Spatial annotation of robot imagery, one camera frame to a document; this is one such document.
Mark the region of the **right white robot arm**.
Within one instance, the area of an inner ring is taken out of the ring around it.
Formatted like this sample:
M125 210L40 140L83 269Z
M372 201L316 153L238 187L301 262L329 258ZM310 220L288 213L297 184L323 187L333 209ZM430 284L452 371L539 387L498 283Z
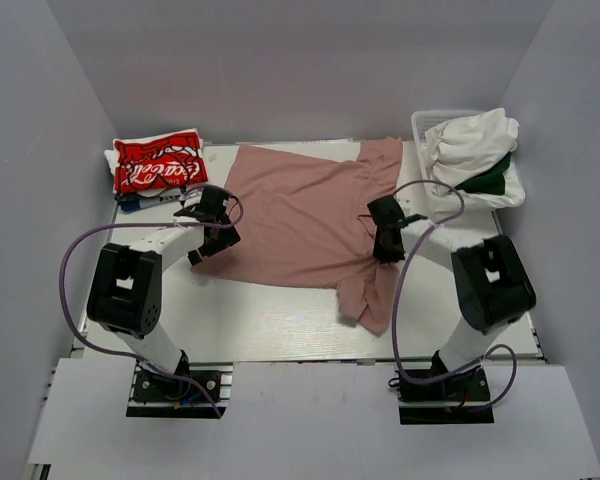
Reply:
M392 195L367 204L376 227L374 257L382 263L403 263L391 310L391 340L399 372L413 385L431 385L452 399L468 385L466 372L499 347L493 342L511 324L532 310L537 297L512 240L496 235L457 247L443 230L421 214L405 213ZM402 366L397 337L401 290L409 267L421 256L450 271L454 277L460 319L447 342L431 358L427 377L411 376Z

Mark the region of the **green and white t shirt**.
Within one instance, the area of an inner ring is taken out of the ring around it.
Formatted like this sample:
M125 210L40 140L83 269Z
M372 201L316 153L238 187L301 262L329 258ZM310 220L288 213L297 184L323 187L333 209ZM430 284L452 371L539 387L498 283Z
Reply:
M424 189L431 211L451 213L460 207L458 197L448 188L427 183ZM526 198L512 153L508 153L490 170L457 185L456 190L464 199L466 212L516 208Z

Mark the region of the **white plastic basket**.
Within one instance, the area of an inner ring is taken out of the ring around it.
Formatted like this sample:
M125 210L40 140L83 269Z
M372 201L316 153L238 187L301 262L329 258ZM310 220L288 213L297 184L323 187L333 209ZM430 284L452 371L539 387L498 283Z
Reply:
M477 110L425 110L416 111L411 115L411 127L414 137L416 153L420 165L421 175L424 179L430 177L426 166L427 142L425 132L445 121L480 114Z

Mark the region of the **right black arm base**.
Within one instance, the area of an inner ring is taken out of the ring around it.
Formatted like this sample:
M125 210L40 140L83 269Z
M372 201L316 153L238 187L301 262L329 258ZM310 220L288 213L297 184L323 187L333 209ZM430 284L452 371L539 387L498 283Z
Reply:
M415 385L398 373L388 381L398 398L401 425L486 425L494 423L486 407L491 394L480 367L440 383Z

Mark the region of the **folded blue t shirt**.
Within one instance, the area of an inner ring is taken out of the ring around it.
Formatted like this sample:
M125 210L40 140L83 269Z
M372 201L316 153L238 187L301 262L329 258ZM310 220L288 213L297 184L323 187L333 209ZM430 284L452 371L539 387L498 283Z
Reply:
M139 210L151 208L163 203L180 202L181 195L158 194L154 196L144 196L139 194L119 195L116 202L124 213L133 213Z

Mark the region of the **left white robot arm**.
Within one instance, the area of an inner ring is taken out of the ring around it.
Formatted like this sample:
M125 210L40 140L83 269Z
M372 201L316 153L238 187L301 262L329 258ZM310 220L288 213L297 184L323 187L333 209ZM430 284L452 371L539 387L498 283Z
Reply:
M237 196L205 186L199 200L174 213L171 222L131 244L108 243L99 253L87 317L158 373L157 387L171 399L189 392L192 377L186 353L160 325L163 274L182 259L197 265L236 245L239 220L230 218L231 206L242 207Z

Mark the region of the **pink t shirt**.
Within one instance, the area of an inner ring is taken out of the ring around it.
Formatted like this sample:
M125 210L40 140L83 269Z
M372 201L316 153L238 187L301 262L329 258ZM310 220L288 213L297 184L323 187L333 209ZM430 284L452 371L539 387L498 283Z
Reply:
M255 284L333 289L339 311L375 335L389 327L398 271L373 255L368 203L393 193L403 142L361 143L332 161L243 145L226 189L241 200L240 241L193 266L198 274Z

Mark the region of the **folded red coca-cola t shirt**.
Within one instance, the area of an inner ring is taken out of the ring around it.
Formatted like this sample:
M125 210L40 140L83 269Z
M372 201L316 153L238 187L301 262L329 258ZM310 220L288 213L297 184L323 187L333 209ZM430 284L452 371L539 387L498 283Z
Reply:
M115 194L145 194L208 181L196 129L137 139L114 139L104 157Z

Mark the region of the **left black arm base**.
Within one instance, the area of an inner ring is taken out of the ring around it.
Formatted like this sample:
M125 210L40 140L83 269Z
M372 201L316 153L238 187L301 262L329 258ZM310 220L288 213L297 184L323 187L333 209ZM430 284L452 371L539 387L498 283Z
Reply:
M130 418L220 419L231 394L233 366L190 364L197 385L175 381L135 367L126 408Z

